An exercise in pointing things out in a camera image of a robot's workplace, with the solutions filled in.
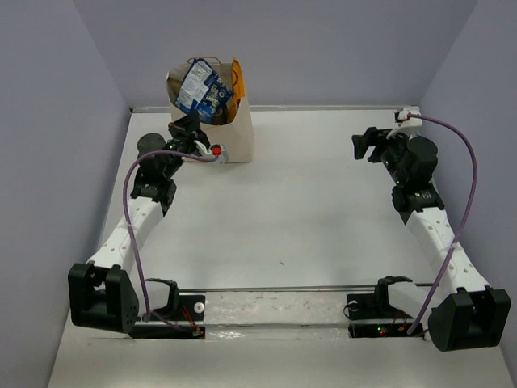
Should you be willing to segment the beige paper bag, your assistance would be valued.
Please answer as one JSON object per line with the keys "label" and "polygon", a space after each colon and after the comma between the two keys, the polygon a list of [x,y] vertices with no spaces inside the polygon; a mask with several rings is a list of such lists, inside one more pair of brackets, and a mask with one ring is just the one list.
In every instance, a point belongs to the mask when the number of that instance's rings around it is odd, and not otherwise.
{"label": "beige paper bag", "polygon": [[[221,77],[227,86],[232,90],[231,83],[231,62],[224,63]],[[182,69],[187,65],[187,62],[181,66],[169,70],[169,73]],[[182,113],[175,106],[172,105],[169,99],[168,87],[166,85],[166,93],[169,100],[169,109],[171,120],[177,120],[183,116]],[[207,134],[211,144],[219,144],[225,147],[229,154],[229,161],[232,163],[247,163],[254,159],[254,129],[251,119],[250,104],[248,96],[241,99],[237,115],[232,122],[223,125],[210,125],[201,122],[201,129]]]}

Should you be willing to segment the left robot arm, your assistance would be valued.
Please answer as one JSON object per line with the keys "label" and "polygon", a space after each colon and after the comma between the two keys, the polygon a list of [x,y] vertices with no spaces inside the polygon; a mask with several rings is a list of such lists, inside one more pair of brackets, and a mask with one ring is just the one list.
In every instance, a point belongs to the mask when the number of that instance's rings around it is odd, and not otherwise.
{"label": "left robot arm", "polygon": [[200,339],[203,300],[182,295],[177,283],[144,274],[140,249],[170,209],[177,186],[174,174],[188,159],[220,161],[198,113],[168,124],[170,139],[147,133],[137,142],[137,159],[122,188],[123,216],[105,243],[68,273],[69,308],[76,327],[124,334],[141,333],[144,323],[163,323],[173,337]]}

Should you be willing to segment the orange snack packet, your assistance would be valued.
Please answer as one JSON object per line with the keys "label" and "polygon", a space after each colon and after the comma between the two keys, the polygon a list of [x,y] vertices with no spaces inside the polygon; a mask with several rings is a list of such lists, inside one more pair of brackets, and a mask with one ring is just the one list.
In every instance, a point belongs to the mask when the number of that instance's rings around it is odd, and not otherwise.
{"label": "orange snack packet", "polygon": [[237,115],[241,99],[246,96],[246,87],[242,75],[242,67],[237,58],[231,64],[232,98],[229,105],[227,121],[230,123]]}

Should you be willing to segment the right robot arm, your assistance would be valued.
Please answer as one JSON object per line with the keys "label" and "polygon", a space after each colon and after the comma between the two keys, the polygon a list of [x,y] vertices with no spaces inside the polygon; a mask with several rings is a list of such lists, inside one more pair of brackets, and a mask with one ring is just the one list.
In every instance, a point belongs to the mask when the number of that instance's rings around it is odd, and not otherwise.
{"label": "right robot arm", "polygon": [[376,127],[351,139],[355,159],[382,164],[393,179],[393,207],[436,278],[428,290],[406,276],[380,278],[369,302],[357,302],[350,319],[412,318],[415,327],[408,334],[428,334],[441,352],[498,346],[511,299],[505,289],[489,284],[455,240],[444,202],[431,182],[438,165],[435,143]]}

